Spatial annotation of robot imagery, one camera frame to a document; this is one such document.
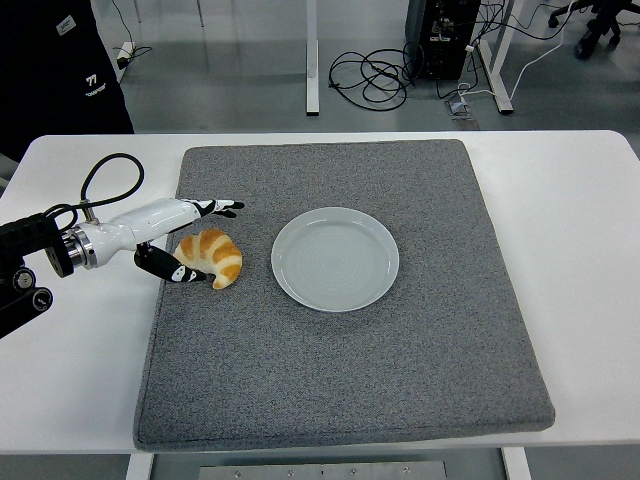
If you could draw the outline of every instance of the power strip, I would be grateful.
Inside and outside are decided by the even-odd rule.
[[[129,66],[129,63],[131,63],[135,48],[135,42],[124,42],[120,48],[120,53],[118,53],[118,58],[116,58],[116,63],[118,64],[118,71],[116,72],[118,83],[122,80],[125,70]]]

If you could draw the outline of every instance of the black cable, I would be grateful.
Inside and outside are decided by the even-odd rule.
[[[98,172],[100,167],[102,167],[105,163],[109,162],[110,160],[113,160],[114,158],[126,158],[128,160],[131,160],[136,165],[136,167],[138,167],[138,180],[136,181],[135,185],[131,187],[129,190],[127,190],[125,193],[116,195],[115,197],[110,197],[104,200],[98,200],[96,202],[87,202],[87,189],[89,188],[89,184],[93,180],[93,177]],[[61,232],[63,232],[69,229],[71,226],[73,226],[73,224],[78,220],[78,210],[82,210],[85,208],[100,207],[102,205],[107,205],[110,203],[119,202],[120,200],[124,200],[125,198],[133,195],[140,188],[140,185],[142,185],[143,180],[144,180],[144,167],[136,157],[134,157],[133,155],[129,155],[128,153],[112,153],[111,155],[107,155],[106,157],[104,157],[102,160],[100,160],[98,163],[96,163],[93,166],[93,168],[87,175],[87,178],[85,179],[84,183],[82,184],[82,188],[80,189],[80,200],[85,203],[79,203],[77,205],[61,203],[58,205],[54,205],[53,207],[47,209],[43,215],[45,217],[56,218],[64,213],[73,212],[73,220],[69,223],[69,225],[59,229]]]
[[[356,107],[363,108],[365,110],[369,110],[372,112],[388,112],[391,110],[395,110],[396,108],[401,107],[407,99],[408,96],[408,87],[413,85],[413,81],[419,76],[421,67],[417,69],[415,74],[411,73],[411,67],[414,63],[411,60],[411,56],[408,53],[408,49],[412,46],[413,43],[405,44],[402,50],[397,49],[379,49],[374,50],[373,52],[362,55],[358,52],[345,52],[339,55],[329,67],[329,88],[333,88],[336,90],[340,96],[342,96],[345,100],[347,100],[352,105]],[[417,50],[420,52],[420,62],[418,65],[424,63],[424,52],[422,51],[422,47],[419,44],[417,45]],[[394,64],[386,60],[375,59],[374,57],[383,54],[383,53],[399,53],[402,55],[402,64]],[[348,56],[355,56],[354,59],[345,59]],[[345,85],[343,83],[336,82],[334,79],[334,73],[336,69],[341,68],[345,65],[358,65],[359,66],[359,74],[360,78],[353,84]],[[373,73],[365,71],[365,69],[370,69]],[[345,93],[347,90],[353,90],[356,88],[362,88],[361,95],[366,103],[374,104],[374,105],[382,105],[384,103],[392,102],[394,99],[398,103],[391,107],[372,107],[363,103],[356,102],[355,100],[349,98],[349,96]],[[370,93],[373,92],[382,92],[384,98],[376,99]]]
[[[470,65],[472,65],[472,64],[473,64],[473,69],[472,69],[472,70],[469,70],[469,66],[470,66]],[[436,94],[438,95],[438,98],[439,98],[440,100],[443,100],[443,99],[445,99],[445,98],[450,97],[451,95],[454,95],[454,94],[456,94],[456,93],[460,93],[460,92],[461,92],[461,91],[463,91],[463,90],[464,90],[464,91],[468,91],[468,90],[471,90],[471,89],[473,89],[473,88],[476,88],[476,87],[478,86],[478,82],[479,82],[479,78],[478,78],[478,69],[479,69],[479,68],[481,68],[481,67],[477,67],[477,66],[476,66],[476,61],[475,61],[475,58],[474,58],[474,56],[473,56],[473,52],[471,52],[471,53],[469,54],[469,63],[467,64],[467,72],[472,72],[472,71],[473,71],[473,73],[474,73],[474,75],[475,75],[475,82],[473,83],[473,85],[471,85],[471,86],[469,86],[469,87],[467,87],[467,88],[460,88],[460,87],[457,87],[457,88],[455,88],[455,89],[451,90],[450,92],[448,92],[448,93],[446,93],[446,94],[444,94],[444,95],[440,95],[440,86],[438,85],[438,79],[436,79]]]
[[[118,8],[118,5],[116,5],[115,0],[111,0],[111,3],[113,4],[114,7],[116,7],[116,10],[118,11],[118,15],[120,16],[120,21],[122,22],[122,25],[124,26],[125,30],[129,34],[129,41],[131,42],[131,47],[132,47],[130,52],[127,52],[122,47],[115,47],[114,50],[120,50],[120,51],[123,51],[124,53],[126,53],[129,56],[128,64],[130,64],[131,62],[133,62],[134,58],[140,57],[141,55],[144,55],[145,53],[148,53],[153,49],[151,47],[137,47],[137,46],[134,46],[133,36],[131,35],[131,30],[129,30],[129,27],[127,27],[127,24],[125,23],[124,18],[122,17],[122,12]],[[140,53],[140,54],[138,54],[138,55],[136,55],[136,52],[138,50],[142,50],[142,49],[145,49],[145,51]]]
[[[514,17],[513,15],[511,15],[511,18],[513,18],[516,21],[516,23],[518,25],[520,25],[522,28],[524,28],[525,30],[528,30],[531,27],[531,24],[533,23],[533,19],[535,18],[536,13],[538,13],[538,9],[540,7],[551,7],[554,10],[557,10],[558,8],[562,8],[562,7],[555,7],[555,6],[553,6],[553,5],[549,4],[549,3],[540,3],[536,7],[536,9],[533,11],[533,15],[531,15],[531,19],[529,20],[529,24],[526,27],[522,23],[520,23],[520,21],[516,17]]]
[[[531,35],[528,32],[525,32],[524,30],[521,30],[517,27],[514,27],[513,25],[509,25],[508,23],[504,23],[504,22],[489,22],[492,25],[495,25],[496,27],[507,27],[507,28],[511,28],[513,30],[515,30],[516,32],[520,32],[523,35],[526,35],[527,37],[530,38],[534,38],[536,40],[551,40],[552,38],[557,37],[560,32],[562,31],[562,29],[565,27],[565,25],[567,24],[567,22],[569,21],[569,18],[571,18],[571,15],[573,14],[575,10],[572,10],[567,17],[565,18],[564,22],[562,23],[562,25],[560,25],[560,28],[558,29],[558,31],[556,33],[554,33],[553,35],[551,35],[550,37],[536,37],[535,35]],[[455,28],[455,27],[461,27],[463,25],[479,25],[479,24],[485,24],[487,22],[465,22],[465,23],[458,23],[456,25],[453,25],[452,27],[448,27],[448,28]]]

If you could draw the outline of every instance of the croissant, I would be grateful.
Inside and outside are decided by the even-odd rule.
[[[216,290],[231,285],[242,267],[242,253],[238,247],[226,233],[213,228],[183,238],[173,256],[189,268],[213,273]]]

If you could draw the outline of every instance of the gray cushion pad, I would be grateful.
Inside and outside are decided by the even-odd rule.
[[[147,451],[400,442],[541,430],[554,409],[457,140],[205,147],[177,198],[243,201],[168,239],[225,230],[237,282],[163,283],[134,426]],[[279,231],[342,206],[384,224],[400,270],[361,310],[304,307],[270,263]]]

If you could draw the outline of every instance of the gray floor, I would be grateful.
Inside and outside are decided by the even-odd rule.
[[[318,117],[305,114],[304,2],[202,0],[204,28],[200,27],[196,0],[139,1],[140,24],[132,1],[118,0],[117,3],[137,44],[153,47],[131,64],[122,81],[137,133],[460,128],[438,99],[435,84],[430,81],[416,82],[409,90],[407,102],[386,113],[368,112],[349,105],[327,86],[329,66],[341,53],[366,54],[378,48],[402,48],[407,0],[318,2],[322,78]],[[120,46],[128,36],[117,12],[108,0],[96,0],[95,4],[100,10],[107,47]],[[528,21],[537,4],[527,2],[521,18]],[[528,31],[548,36],[554,32],[546,27],[544,12],[549,9],[543,7],[541,11]],[[578,61],[573,57],[573,45],[583,34],[589,18],[589,12],[575,13],[565,29],[563,45],[525,72],[513,98],[515,112],[512,115],[500,115],[492,97],[486,93],[467,96],[477,127],[481,130],[610,129],[625,135],[640,155],[640,29],[623,27],[622,42],[617,49],[608,49],[604,39],[588,62]],[[621,20],[637,22],[640,18],[625,15]],[[543,42],[515,35],[502,71],[508,92],[512,91],[523,66],[558,41],[559,36]],[[486,88],[484,74],[481,70],[478,73],[478,89]],[[346,71],[342,78],[348,82],[354,74]],[[461,81],[473,83],[473,73],[464,72]],[[455,82],[443,82],[441,91],[455,86]],[[0,158],[0,177],[9,177],[13,167],[11,162]],[[438,456],[448,459],[449,465],[457,465],[448,470],[450,478],[504,478],[495,450],[422,452],[419,458]],[[527,449],[527,456],[534,480],[640,479],[639,446],[535,448]],[[377,460],[399,458],[406,457],[381,455]],[[238,456],[237,460],[248,464],[265,459]],[[157,459],[153,478],[195,479],[200,465],[220,462],[215,455],[163,455]],[[126,464],[127,456],[2,456],[0,478],[124,479]]]

